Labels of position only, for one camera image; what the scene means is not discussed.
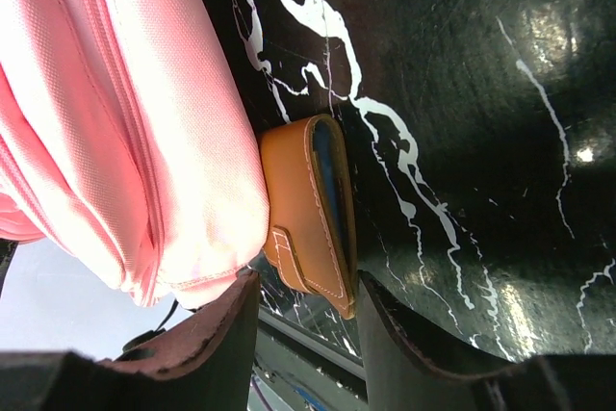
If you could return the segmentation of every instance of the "pink fabric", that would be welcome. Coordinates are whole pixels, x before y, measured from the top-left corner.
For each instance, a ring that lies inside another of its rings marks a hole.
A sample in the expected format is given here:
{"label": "pink fabric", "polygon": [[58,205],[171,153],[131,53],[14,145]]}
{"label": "pink fabric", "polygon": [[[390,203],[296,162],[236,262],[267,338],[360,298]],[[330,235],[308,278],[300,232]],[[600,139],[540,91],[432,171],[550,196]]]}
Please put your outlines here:
{"label": "pink fabric", "polygon": [[218,297],[269,204],[201,0],[0,2],[0,235],[44,234],[141,305]]}

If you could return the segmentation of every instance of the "black marble surface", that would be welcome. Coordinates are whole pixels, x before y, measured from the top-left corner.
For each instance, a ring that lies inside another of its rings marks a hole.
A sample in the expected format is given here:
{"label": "black marble surface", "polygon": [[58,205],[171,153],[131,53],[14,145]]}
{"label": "black marble surface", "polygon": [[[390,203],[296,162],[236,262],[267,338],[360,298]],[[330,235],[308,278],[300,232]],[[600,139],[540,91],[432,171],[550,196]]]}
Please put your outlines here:
{"label": "black marble surface", "polygon": [[[615,1],[205,0],[255,130],[341,122],[360,267],[510,360],[616,351]],[[361,356],[323,300],[263,296]]]}

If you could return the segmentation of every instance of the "black strap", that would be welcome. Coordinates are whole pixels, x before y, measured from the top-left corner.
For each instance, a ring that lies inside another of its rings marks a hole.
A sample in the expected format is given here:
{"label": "black strap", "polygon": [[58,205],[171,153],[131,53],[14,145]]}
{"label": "black strap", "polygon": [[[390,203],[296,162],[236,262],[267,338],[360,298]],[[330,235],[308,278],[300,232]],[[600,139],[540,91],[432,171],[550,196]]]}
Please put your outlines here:
{"label": "black strap", "polygon": [[0,239],[0,296],[2,296],[2,288],[4,280],[9,272],[9,265],[13,260],[15,251],[17,250],[17,242]]}
{"label": "black strap", "polygon": [[127,353],[129,353],[130,350],[132,350],[133,348],[140,346],[144,342],[150,341],[154,339],[156,336],[163,334],[165,332],[165,329],[163,328],[163,326],[165,326],[165,324],[167,324],[167,321],[169,321],[170,318],[173,316],[173,314],[175,313],[175,310],[177,310],[177,307],[178,307],[177,300],[173,300],[173,303],[171,304],[171,308],[169,309],[167,316],[161,321],[158,327],[153,331],[144,332],[143,334],[137,336],[135,339],[132,339],[131,341],[127,342],[126,345],[122,348],[122,355],[119,356],[116,361],[127,361],[127,360],[138,359],[138,358],[134,358],[133,356]]}

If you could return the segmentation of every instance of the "leather wallet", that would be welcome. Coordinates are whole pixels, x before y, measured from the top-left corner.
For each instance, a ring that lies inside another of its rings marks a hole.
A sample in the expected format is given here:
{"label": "leather wallet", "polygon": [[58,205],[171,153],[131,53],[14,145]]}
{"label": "leather wallet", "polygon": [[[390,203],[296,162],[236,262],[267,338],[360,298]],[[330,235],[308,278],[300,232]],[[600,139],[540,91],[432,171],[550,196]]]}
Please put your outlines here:
{"label": "leather wallet", "polygon": [[342,130],[319,115],[269,130],[259,144],[269,262],[287,286],[323,295],[343,318],[353,318],[357,249]]}

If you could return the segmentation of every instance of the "blue fabric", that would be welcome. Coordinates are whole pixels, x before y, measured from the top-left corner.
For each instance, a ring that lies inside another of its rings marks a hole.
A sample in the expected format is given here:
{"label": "blue fabric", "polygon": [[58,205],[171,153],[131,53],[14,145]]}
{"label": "blue fabric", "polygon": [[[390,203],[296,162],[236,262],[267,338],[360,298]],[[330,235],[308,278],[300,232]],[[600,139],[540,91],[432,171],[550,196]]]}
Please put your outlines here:
{"label": "blue fabric", "polygon": [[317,151],[317,159],[321,168],[323,184],[325,185],[325,194],[329,204],[331,204],[332,215],[338,228],[338,233],[342,234],[343,226],[340,222],[340,211],[338,210],[338,201],[336,199],[336,182],[334,175],[332,152],[332,136],[329,128],[324,123],[317,123],[315,134],[313,137],[314,148]]}

